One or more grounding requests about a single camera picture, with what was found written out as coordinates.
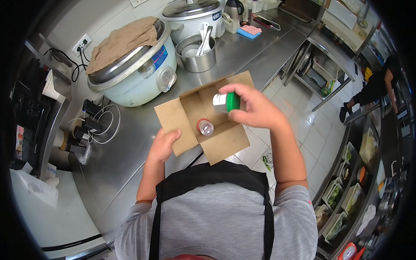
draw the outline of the gray t-shirt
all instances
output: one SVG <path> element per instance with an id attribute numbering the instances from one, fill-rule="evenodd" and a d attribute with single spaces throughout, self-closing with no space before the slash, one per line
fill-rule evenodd
<path id="1" fill-rule="evenodd" d="M 119 260 L 149 259 L 157 202 L 138 203 L 115 240 Z M 291 186 L 275 199 L 275 239 L 271 259 L 314 259 L 318 231 L 308 190 Z M 163 202 L 160 259 L 182 254 L 218 260 L 264 259 L 263 197 L 230 183 L 198 187 Z"/>

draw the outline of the mobile phone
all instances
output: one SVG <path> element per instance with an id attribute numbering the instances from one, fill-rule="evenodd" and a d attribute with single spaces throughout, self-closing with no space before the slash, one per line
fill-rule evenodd
<path id="1" fill-rule="evenodd" d="M 266 21 L 265 19 L 260 18 L 260 17 L 254 17 L 254 18 L 253 18 L 253 20 L 255 20 L 256 22 L 258 22 L 258 23 L 260 23 L 261 25 L 264 25 L 264 26 L 266 26 L 266 27 L 270 27 L 270 26 L 272 26 L 272 23 L 271 23 L 271 22 Z"/>

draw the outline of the rice cooker label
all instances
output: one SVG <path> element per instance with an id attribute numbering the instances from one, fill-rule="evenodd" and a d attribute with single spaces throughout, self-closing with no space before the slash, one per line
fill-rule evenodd
<path id="1" fill-rule="evenodd" d="M 215 14 L 212 14 L 212 20 L 216 21 L 221 17 L 221 10 L 219 12 L 216 12 Z"/>
<path id="2" fill-rule="evenodd" d="M 155 65 L 155 71 L 162 65 L 162 63 L 166 60 L 168 56 L 168 51 L 166 50 L 165 46 L 163 45 L 160 50 L 153 55 L 153 64 Z"/>

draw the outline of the electrical outlet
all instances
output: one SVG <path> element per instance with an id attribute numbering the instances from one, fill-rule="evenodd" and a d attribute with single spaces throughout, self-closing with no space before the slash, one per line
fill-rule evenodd
<path id="1" fill-rule="evenodd" d="M 141 5 L 144 2 L 147 2 L 148 0 L 130 0 L 131 5 L 133 6 L 133 8 L 135 8 L 136 6 Z"/>
<path id="2" fill-rule="evenodd" d="M 79 39 L 79 41 L 77 42 L 77 44 L 74 47 L 72 47 L 72 52 L 75 53 L 75 55 L 77 57 L 79 57 L 79 51 L 77 50 L 78 47 L 81 48 L 81 51 L 82 51 L 84 48 L 87 48 L 87 46 L 90 45 L 91 42 L 92 42 L 91 37 L 88 36 L 88 34 L 84 34 L 84 36 L 82 36 L 82 38 Z"/>

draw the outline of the tile floor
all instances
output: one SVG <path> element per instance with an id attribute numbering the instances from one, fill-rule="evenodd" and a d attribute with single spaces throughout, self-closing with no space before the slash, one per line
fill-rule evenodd
<path id="1" fill-rule="evenodd" d="M 344 102 L 348 102 L 361 91 L 362 80 L 363 76 L 359 72 L 354 83 L 350 82 L 315 112 L 312 112 L 312 109 L 320 103 L 320 99 L 296 78 L 285 87 L 277 75 L 263 90 L 264 95 L 289 119 L 305 161 L 311 199 L 315 197 L 331 169 L 344 136 L 345 127 L 339 120 L 339 109 Z M 355 105 L 352 110 L 356 111 L 358 108 L 359 106 Z M 275 177 L 262 161 L 262 156 L 271 151 L 270 132 L 268 129 L 250 126 L 244 128 L 250 146 L 226 160 L 245 164 L 255 171 L 266 172 L 270 184 L 270 198 L 274 201 Z M 205 162 L 208 160 L 202 155 L 195 165 Z"/>

